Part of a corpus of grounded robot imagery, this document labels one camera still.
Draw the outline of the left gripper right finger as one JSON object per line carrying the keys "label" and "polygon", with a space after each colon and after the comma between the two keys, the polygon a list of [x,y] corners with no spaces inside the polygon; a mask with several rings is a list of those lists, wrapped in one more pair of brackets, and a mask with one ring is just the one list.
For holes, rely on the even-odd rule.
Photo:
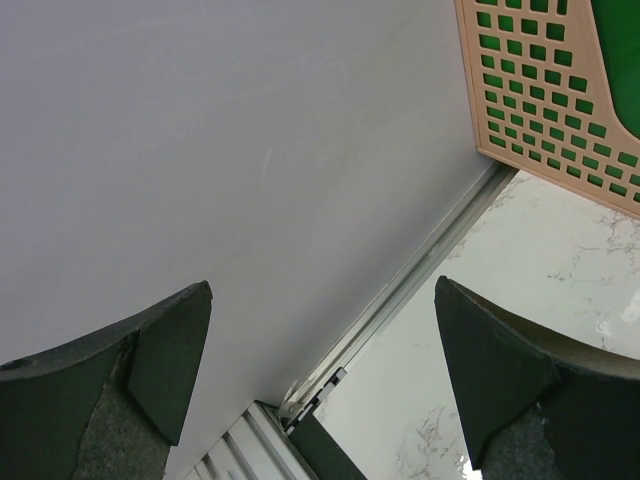
{"label": "left gripper right finger", "polygon": [[639,362],[442,276],[435,310],[473,469],[485,479],[636,479]]}

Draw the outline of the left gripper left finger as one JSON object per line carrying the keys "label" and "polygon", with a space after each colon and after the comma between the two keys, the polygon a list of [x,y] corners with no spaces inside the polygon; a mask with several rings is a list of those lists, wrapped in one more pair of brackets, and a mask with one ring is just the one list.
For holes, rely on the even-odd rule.
{"label": "left gripper left finger", "polygon": [[148,309],[1,367],[4,479],[161,479],[183,431],[212,292]]}

